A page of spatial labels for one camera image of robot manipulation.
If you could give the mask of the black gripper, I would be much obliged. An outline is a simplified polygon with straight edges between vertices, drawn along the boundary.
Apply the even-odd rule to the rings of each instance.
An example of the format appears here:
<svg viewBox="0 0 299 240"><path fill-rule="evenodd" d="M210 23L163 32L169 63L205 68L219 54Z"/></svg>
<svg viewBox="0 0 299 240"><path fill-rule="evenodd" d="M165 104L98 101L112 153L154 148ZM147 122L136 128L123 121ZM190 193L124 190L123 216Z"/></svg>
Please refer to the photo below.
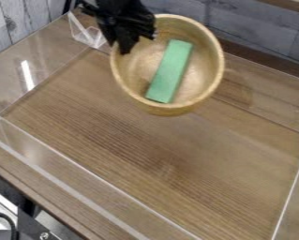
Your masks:
<svg viewBox="0 0 299 240"><path fill-rule="evenodd" d="M155 39L155 17L140 0L82 0L108 44L128 54L139 38Z"/></svg>

